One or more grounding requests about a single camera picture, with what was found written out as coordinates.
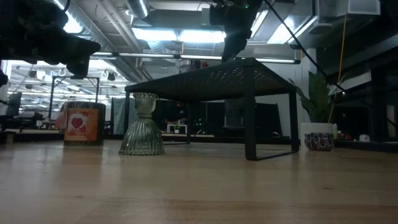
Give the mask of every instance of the wooden table surface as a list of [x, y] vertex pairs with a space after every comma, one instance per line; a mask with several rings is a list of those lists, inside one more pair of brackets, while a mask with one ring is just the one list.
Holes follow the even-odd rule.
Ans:
[[241, 144], [145, 157], [120, 156], [120, 144], [0, 145], [0, 223], [398, 223], [397, 154], [335, 149], [250, 162]]

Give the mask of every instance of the yellow cable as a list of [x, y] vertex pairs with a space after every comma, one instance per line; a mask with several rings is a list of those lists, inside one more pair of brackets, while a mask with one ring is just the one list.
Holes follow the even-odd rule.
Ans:
[[[340, 82], [341, 71], [343, 69], [343, 55], [344, 55], [344, 44], [345, 44], [345, 40], [346, 40], [346, 28], [347, 28], [347, 12], [346, 12], [346, 15], [345, 15], [345, 18], [344, 18], [343, 43], [341, 43], [340, 68], [339, 68], [339, 71], [338, 71], [337, 83]], [[329, 122], [328, 123], [331, 122], [331, 116], [333, 114], [333, 110], [335, 109], [336, 96], [337, 96], [337, 93], [335, 93], [335, 97], [333, 99], [333, 104], [331, 106], [330, 115], [329, 115]]]

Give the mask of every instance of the glass candle holder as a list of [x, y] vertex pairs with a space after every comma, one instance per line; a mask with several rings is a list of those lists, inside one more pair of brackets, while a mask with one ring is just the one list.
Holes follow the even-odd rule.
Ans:
[[119, 154], [134, 156], [165, 154], [162, 133], [152, 119], [152, 112], [159, 97], [152, 93], [135, 93], [133, 96], [136, 99], [138, 119], [130, 125], [124, 136]]

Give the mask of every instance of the blue patterned bowl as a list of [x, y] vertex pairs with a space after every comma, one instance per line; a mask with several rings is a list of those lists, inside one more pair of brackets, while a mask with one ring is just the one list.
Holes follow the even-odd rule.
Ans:
[[311, 151], [331, 151], [335, 147], [333, 134], [331, 133], [305, 134], [305, 146]]

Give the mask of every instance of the black cable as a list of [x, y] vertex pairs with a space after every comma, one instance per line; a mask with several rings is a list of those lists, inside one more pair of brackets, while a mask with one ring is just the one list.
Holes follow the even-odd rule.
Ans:
[[65, 5], [65, 7], [63, 8], [62, 12], [67, 12], [69, 9], [69, 5], [70, 5], [70, 0], [67, 0], [67, 4]]
[[[323, 71], [323, 69], [314, 61], [314, 59], [312, 59], [310, 54], [308, 54], [308, 52], [305, 50], [303, 45], [300, 43], [300, 41], [298, 40], [296, 35], [294, 35], [294, 33], [289, 29], [289, 27], [286, 25], [285, 21], [281, 18], [281, 16], [278, 14], [278, 12], [274, 9], [274, 7], [271, 5], [271, 3], [269, 3], [268, 0], [264, 0], [264, 1], [268, 5], [268, 7], [271, 9], [271, 11], [275, 14], [275, 16], [280, 20], [280, 22], [286, 27], [287, 31], [291, 34], [291, 36], [296, 41], [297, 45], [301, 48], [301, 50], [303, 51], [305, 56], [308, 57], [308, 59], [316, 66], [316, 68], [322, 73], [323, 76], [328, 77], [328, 75], [325, 73], [325, 71]], [[341, 86], [339, 86], [339, 84], [333, 83], [333, 85], [335, 85], [341, 91], [345, 91], [345, 89], [343, 89]]]

